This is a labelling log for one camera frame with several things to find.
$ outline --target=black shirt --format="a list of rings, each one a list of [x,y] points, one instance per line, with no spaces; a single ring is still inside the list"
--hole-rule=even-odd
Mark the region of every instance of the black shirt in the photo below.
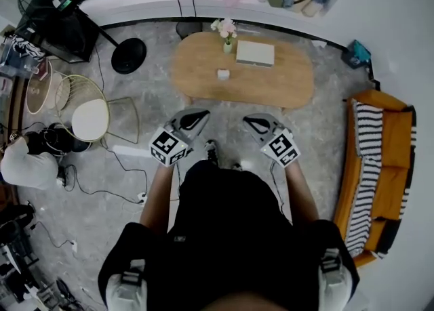
[[[105,302],[110,276],[144,258],[149,311],[200,310],[243,291],[287,309],[317,310],[319,261],[328,247],[340,249],[355,290],[357,271],[333,223],[316,221],[299,232],[258,176],[202,161],[180,188],[170,232],[157,237],[141,224],[127,224],[98,284]]]

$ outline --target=striped blanket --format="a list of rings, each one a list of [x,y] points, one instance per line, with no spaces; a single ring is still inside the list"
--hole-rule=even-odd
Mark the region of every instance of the striped blanket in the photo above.
[[[376,108],[353,100],[353,114],[355,119],[355,139],[357,155],[361,157],[361,171],[359,184],[351,206],[345,245],[351,256],[359,255],[368,241],[371,227],[371,210],[374,195],[382,167],[382,116],[383,109]],[[413,166],[416,148],[416,111],[413,106],[403,111],[412,112],[412,142],[410,149],[410,169],[408,170],[406,186],[401,201],[399,220],[392,224],[394,229],[399,228],[401,219],[406,210],[410,186],[412,183]],[[387,249],[379,249],[373,252],[383,258]]]

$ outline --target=gray marble floor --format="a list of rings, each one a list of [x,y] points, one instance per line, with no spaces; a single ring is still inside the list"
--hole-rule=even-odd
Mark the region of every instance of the gray marble floor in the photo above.
[[[140,115],[139,146],[146,148],[153,132],[174,113],[184,107],[180,94],[170,83],[170,61],[180,39],[174,22],[143,22],[133,26],[112,28],[108,33],[116,40],[138,37],[145,41],[148,54],[143,65],[132,74],[120,75],[111,68],[113,46],[105,39],[97,42],[101,71],[104,77],[104,93],[108,99],[133,97]],[[269,167],[271,161],[260,154],[257,145],[242,127],[243,116],[254,112],[269,112],[294,132],[302,156],[300,163],[322,218],[332,219],[338,199],[340,178],[344,163],[346,110],[342,99],[358,91],[371,88],[364,69],[351,70],[340,60],[340,52],[330,46],[314,47],[310,40],[257,26],[241,25],[239,34],[268,36],[289,41],[303,49],[312,59],[315,73],[315,93],[304,107],[284,115],[279,108],[215,100],[195,100],[194,106],[211,110],[212,115],[201,136],[195,141],[195,151],[179,164],[180,177],[203,156],[203,143],[210,138],[218,141],[224,163],[238,159],[246,169],[257,173],[269,183],[276,193]],[[54,62],[56,69],[66,74],[87,76],[102,86],[98,57],[90,63],[66,64]],[[112,111],[110,130],[130,138],[136,132],[132,109],[117,106]],[[58,121],[55,112],[37,115],[25,114],[24,124],[42,121],[46,124]],[[127,142],[109,136],[109,147],[131,146]],[[136,200],[136,195],[149,189],[157,162],[140,157],[120,156],[127,168],[143,168],[143,173],[124,172],[115,157],[95,144],[82,154],[71,154],[63,164],[77,166],[81,186],[89,192],[110,190]],[[284,201],[284,212],[290,217],[288,192],[285,189],[283,170],[275,168],[275,177]],[[172,199],[177,199],[178,176],[174,175]],[[39,267],[49,281],[61,277],[75,296],[84,304],[103,310],[98,293],[99,269],[126,223],[137,221],[142,209],[108,193],[87,195],[75,186],[72,192],[56,188],[42,192],[19,188],[22,202],[30,200],[37,209],[37,220],[49,229],[56,244],[66,239],[77,242],[77,252],[70,245],[54,248],[47,233],[40,227],[31,233],[31,243],[39,256]],[[171,202],[172,225],[178,201]]]

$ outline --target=orange sofa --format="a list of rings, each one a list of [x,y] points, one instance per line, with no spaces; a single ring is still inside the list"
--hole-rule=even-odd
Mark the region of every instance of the orange sofa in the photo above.
[[[371,208],[369,237],[363,252],[353,257],[357,267],[383,257],[391,247],[401,223],[412,181],[416,112],[400,100],[380,91],[368,90],[348,99],[347,155],[334,222],[345,240],[351,207],[361,173],[356,152],[352,99],[382,108],[382,167]]]

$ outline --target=oval table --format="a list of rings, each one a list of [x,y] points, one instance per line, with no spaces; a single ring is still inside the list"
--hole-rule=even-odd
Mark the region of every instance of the oval table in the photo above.
[[[174,86],[192,98],[226,100],[298,108],[313,95],[313,69],[309,57],[284,41],[239,35],[239,40],[275,46],[272,68],[238,64],[237,42],[230,54],[223,53],[223,39],[218,33],[195,33],[182,40],[172,59]],[[218,69],[229,69],[228,80],[217,78]]]

